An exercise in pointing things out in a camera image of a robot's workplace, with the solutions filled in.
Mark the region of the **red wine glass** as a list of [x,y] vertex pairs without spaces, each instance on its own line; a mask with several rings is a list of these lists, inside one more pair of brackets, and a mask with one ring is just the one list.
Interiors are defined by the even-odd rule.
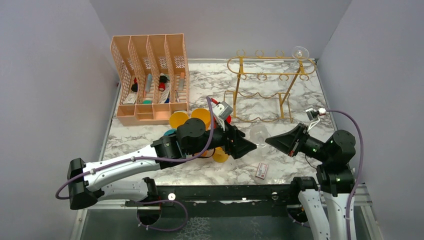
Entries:
[[[232,117],[229,115],[227,118],[226,118],[226,120],[225,120],[228,124],[230,124],[231,123],[231,121],[232,121]],[[214,118],[213,119],[213,123],[214,123],[214,128],[216,128],[217,126],[218,126],[218,122],[216,121],[216,119]]]

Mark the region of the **yellow wine glass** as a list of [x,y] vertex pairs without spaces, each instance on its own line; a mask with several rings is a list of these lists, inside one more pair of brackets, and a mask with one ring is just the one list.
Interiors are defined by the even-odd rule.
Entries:
[[205,108],[196,108],[192,111],[191,118],[197,118],[203,121],[203,123],[205,124],[205,128],[206,130],[210,129],[210,125],[211,125],[211,114],[210,111],[208,109]]
[[216,147],[212,155],[212,159],[217,163],[224,163],[228,160],[229,155],[221,147]]
[[177,129],[179,126],[183,125],[189,116],[185,111],[174,112],[169,118],[169,125],[172,129]]

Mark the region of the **blue wine glass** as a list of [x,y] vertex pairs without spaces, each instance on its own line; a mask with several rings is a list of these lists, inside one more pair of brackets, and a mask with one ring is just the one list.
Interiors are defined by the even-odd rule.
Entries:
[[176,133],[176,129],[169,129],[169,130],[167,130],[163,135],[164,136],[170,136],[170,135],[172,135],[172,134],[175,134]]

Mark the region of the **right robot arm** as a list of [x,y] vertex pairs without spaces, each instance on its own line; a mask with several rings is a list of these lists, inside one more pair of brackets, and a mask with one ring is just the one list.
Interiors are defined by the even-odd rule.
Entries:
[[289,199],[302,205],[316,240],[355,240],[354,176],[348,162],[356,154],[355,137],[346,130],[335,131],[320,141],[300,123],[289,132],[269,137],[265,142],[289,157],[303,153],[321,162],[316,178],[295,177]]

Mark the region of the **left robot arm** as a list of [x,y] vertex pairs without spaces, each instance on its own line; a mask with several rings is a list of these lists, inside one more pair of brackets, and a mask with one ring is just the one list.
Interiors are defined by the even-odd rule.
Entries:
[[190,118],[177,127],[175,133],[164,135],[132,153],[97,162],[73,159],[67,174],[70,209],[85,209],[104,200],[130,200],[152,205],[158,199],[154,180],[145,177],[128,181],[127,177],[172,168],[216,148],[239,159],[255,150],[257,145],[227,122],[223,127],[207,130],[201,119]]

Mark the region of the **orange wine glass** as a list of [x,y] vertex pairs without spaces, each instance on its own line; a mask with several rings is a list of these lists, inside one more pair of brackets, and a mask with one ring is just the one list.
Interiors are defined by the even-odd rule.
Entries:
[[202,154],[200,153],[195,153],[192,155],[193,157],[197,156],[198,158],[202,158],[202,159],[206,159],[206,158],[210,158],[211,154],[208,150],[204,151]]

